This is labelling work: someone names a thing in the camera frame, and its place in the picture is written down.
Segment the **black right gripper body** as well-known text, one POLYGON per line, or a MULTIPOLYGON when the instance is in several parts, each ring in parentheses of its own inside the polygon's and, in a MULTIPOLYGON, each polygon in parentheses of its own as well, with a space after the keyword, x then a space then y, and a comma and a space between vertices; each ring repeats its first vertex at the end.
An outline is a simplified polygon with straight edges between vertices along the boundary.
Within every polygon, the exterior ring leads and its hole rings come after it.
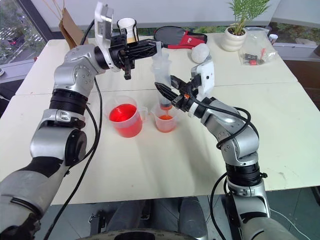
POLYGON ((191 92, 195 93, 197 95, 198 90, 196 89, 197 85, 195 85, 195 83, 196 83, 195 80, 190 80, 189 82, 187 82, 187 90, 179 90, 178 96, 180 96, 180 101, 178 103, 171 102, 171 104, 175 108, 177 108, 183 112, 188 112, 190 110, 194 101, 191 99, 191 97, 188 93, 188 89, 189 89, 189 87, 191 87, 191 92))

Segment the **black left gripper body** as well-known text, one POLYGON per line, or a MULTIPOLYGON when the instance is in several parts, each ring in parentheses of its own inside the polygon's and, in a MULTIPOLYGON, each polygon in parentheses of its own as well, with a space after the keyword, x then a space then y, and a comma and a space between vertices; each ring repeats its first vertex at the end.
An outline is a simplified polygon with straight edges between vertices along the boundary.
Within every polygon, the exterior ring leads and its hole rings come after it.
POLYGON ((109 53, 113 64, 124 71, 124 79, 132 78, 131 70, 135 68, 135 60, 129 53, 127 30, 122 28, 119 35, 111 37, 109 53))

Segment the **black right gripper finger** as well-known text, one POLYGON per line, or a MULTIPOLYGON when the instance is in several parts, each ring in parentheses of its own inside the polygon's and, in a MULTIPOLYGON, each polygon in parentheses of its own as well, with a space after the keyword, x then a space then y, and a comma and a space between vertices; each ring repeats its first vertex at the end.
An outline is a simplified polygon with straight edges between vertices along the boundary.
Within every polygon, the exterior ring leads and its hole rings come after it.
POLYGON ((180 101, 180 96, 174 93, 171 88, 164 83, 155 82, 154 84, 160 94, 171 103, 178 103, 180 101))
POLYGON ((170 76, 170 84, 174 89, 178 91, 188 90, 188 84, 174 75, 170 76))

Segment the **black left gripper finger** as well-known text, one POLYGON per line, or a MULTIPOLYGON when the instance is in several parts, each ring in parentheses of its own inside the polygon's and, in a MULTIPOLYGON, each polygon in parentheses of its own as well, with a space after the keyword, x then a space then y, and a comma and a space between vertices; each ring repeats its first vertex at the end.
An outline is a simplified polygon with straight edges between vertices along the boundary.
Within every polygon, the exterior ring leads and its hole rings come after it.
POLYGON ((129 44, 129 50, 148 50, 155 49, 160 46, 162 49, 164 44, 161 41, 155 41, 154 39, 143 39, 129 44))
POLYGON ((132 49, 128 52, 128 58, 130 60, 139 60, 152 57, 155 54, 157 54, 156 48, 132 49))

